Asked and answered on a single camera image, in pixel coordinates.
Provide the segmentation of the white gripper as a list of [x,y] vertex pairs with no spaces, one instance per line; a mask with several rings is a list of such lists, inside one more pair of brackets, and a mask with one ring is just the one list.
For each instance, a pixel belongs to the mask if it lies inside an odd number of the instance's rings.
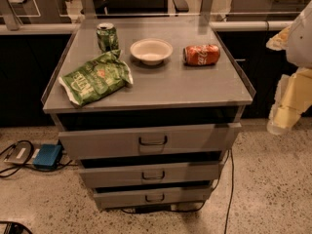
[[289,132],[312,105],[312,1],[288,26],[271,37],[266,47],[286,50],[287,60],[299,68],[291,76],[283,74],[278,82],[275,102],[269,113],[267,131],[273,135]]

